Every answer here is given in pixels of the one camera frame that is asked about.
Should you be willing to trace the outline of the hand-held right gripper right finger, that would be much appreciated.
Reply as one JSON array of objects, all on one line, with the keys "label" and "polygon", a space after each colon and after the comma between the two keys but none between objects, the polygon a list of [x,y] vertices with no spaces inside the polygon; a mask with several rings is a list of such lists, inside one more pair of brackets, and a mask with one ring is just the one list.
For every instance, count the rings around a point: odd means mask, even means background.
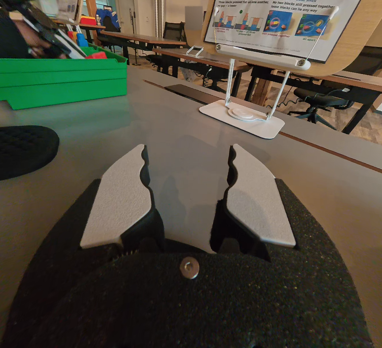
[{"label": "hand-held right gripper right finger", "polygon": [[217,202],[210,247],[221,250],[227,239],[239,251],[259,251],[265,243],[294,248],[296,240],[275,176],[238,144],[230,146],[228,187]]}]

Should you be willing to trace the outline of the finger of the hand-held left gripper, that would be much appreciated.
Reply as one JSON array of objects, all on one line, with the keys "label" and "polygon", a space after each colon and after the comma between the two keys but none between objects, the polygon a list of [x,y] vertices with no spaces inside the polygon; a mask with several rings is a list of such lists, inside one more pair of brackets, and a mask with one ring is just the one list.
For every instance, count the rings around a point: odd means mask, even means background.
[{"label": "finger of the hand-held left gripper", "polygon": [[57,47],[70,59],[85,59],[86,54],[66,34],[57,34]]}]

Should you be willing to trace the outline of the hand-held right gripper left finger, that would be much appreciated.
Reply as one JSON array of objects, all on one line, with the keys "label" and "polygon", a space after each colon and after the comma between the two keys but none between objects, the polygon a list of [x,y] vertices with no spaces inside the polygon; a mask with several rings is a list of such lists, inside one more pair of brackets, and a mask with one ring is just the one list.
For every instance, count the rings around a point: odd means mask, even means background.
[{"label": "hand-held right gripper left finger", "polygon": [[142,240],[151,238],[164,249],[164,224],[149,185],[147,146],[140,144],[103,174],[80,247],[139,249]]}]

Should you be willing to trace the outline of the green plastic bin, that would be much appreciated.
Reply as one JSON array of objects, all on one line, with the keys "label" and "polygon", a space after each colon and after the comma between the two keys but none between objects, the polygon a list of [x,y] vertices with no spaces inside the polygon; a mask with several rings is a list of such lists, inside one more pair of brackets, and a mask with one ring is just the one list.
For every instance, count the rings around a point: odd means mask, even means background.
[{"label": "green plastic bin", "polygon": [[81,49],[107,59],[1,59],[1,101],[21,110],[126,95],[129,60],[93,44]]}]

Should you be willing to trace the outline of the person's left forearm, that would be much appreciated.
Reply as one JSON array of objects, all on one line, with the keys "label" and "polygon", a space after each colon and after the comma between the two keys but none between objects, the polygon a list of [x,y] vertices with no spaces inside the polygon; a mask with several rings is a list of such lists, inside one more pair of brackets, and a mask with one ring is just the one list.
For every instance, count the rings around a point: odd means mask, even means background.
[{"label": "person's left forearm", "polygon": [[28,59],[28,45],[9,15],[0,9],[0,58]]}]

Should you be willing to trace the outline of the person's left hand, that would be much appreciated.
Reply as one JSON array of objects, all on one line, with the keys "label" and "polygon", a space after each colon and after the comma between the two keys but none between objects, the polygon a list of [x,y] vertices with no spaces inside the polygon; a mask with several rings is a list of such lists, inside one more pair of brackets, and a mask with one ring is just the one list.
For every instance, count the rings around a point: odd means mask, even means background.
[{"label": "person's left hand", "polygon": [[41,58],[44,56],[44,49],[49,46],[48,43],[45,43],[38,33],[29,27],[24,21],[15,20],[13,23],[16,25],[23,39],[25,40],[30,54],[35,58]]}]

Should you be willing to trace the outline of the wooden top table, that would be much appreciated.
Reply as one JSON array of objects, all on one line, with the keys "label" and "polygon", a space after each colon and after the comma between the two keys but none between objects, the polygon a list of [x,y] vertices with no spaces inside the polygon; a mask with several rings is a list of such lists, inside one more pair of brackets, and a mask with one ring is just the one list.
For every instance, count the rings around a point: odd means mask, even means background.
[{"label": "wooden top table", "polygon": [[126,34],[121,32],[109,32],[102,30],[98,34],[98,40],[116,45],[122,48],[123,57],[129,59],[128,48],[151,52],[155,48],[174,49],[187,45],[187,42],[157,38],[147,35]]},{"label": "wooden top table", "polygon": [[73,28],[76,29],[78,33],[81,33],[82,30],[86,31],[86,38],[88,43],[93,44],[93,38],[91,37],[90,31],[96,31],[96,30],[105,30],[106,27],[102,25],[87,25],[87,24],[74,24],[70,23],[68,21],[59,20],[56,18],[53,18],[52,21],[56,23],[57,25],[65,26],[68,30],[72,30]]},{"label": "wooden top table", "polygon": [[203,58],[193,58],[185,55],[186,49],[163,49],[156,48],[154,52],[163,57],[163,71],[162,73],[168,74],[168,68],[172,67],[172,76],[178,77],[178,69],[186,68],[194,72],[198,72],[204,76],[207,71],[207,66],[218,67],[230,70],[230,63],[228,61],[213,58],[213,55],[203,51]]},{"label": "wooden top table", "polygon": [[[282,83],[283,76],[278,75],[276,70],[260,68],[253,65],[251,80],[246,92],[245,100],[252,99],[252,103],[264,106],[269,83]],[[323,78],[307,77],[295,75],[296,78],[289,77],[286,85],[296,88],[306,89],[312,92],[328,93],[335,89],[341,89],[332,93],[332,96],[354,101],[361,104],[352,119],[347,123],[342,133],[350,134],[356,125],[365,117],[366,113],[372,108],[375,101],[381,96],[381,78],[359,73],[340,71],[329,77]]]}]

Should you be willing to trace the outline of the black office chair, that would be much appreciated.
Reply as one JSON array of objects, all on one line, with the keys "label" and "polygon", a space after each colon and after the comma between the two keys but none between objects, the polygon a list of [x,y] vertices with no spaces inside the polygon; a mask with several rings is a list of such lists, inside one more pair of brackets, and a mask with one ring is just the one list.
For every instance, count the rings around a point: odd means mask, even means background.
[{"label": "black office chair", "polygon": [[350,101],[347,99],[339,98],[332,96],[332,93],[337,91],[342,91],[341,89],[332,90],[326,94],[319,92],[312,92],[302,88],[296,88],[294,90],[294,95],[298,97],[300,102],[306,102],[310,106],[305,112],[302,111],[289,111],[288,115],[297,114],[296,118],[299,119],[307,119],[308,122],[317,124],[318,122],[323,125],[337,130],[334,126],[328,123],[325,119],[323,119],[317,111],[319,109],[330,111],[329,108],[334,108],[338,110],[346,110],[354,105],[354,101]]},{"label": "black office chair", "polygon": [[185,23],[170,23],[165,22],[163,38],[167,40],[175,40],[186,42]]},{"label": "black office chair", "polygon": [[[219,87],[217,83],[228,80],[229,70],[224,68],[207,66],[206,71],[207,73],[203,76],[203,87],[207,87],[208,89],[211,89],[217,92],[225,93],[226,90]],[[231,95],[233,97],[236,97],[239,86],[240,86],[240,82],[241,82],[242,72],[234,71],[233,77],[234,77],[234,81],[233,81]]]}]

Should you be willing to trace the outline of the black round mat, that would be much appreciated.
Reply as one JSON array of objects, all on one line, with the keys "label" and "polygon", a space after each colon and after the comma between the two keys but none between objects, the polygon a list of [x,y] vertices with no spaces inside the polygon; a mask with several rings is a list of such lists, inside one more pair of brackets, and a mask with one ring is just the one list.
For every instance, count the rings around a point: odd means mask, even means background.
[{"label": "black round mat", "polygon": [[0,180],[37,171],[56,157],[57,133],[45,126],[2,126],[0,128]]}]

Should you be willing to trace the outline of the instruction board on white stand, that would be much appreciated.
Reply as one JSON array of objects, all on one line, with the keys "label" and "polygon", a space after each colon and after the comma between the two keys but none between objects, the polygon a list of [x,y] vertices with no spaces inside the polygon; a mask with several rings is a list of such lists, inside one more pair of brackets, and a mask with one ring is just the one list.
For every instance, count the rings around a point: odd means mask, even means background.
[{"label": "instruction board on white stand", "polygon": [[381,15],[381,0],[360,0],[327,61],[322,64],[311,60],[310,67],[305,70],[303,68],[308,65],[305,58],[270,55],[251,50],[240,51],[232,46],[212,45],[206,41],[203,44],[208,53],[220,55],[225,61],[233,59],[260,68],[291,71],[329,80],[331,75],[340,72],[356,59],[381,21]]}]

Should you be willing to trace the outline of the printed instruction sheet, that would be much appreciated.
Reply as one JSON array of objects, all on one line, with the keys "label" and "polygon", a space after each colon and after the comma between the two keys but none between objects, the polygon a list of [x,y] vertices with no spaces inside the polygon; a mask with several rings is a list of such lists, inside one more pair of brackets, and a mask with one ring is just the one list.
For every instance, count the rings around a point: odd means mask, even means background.
[{"label": "printed instruction sheet", "polygon": [[211,0],[203,40],[326,63],[361,0]]}]

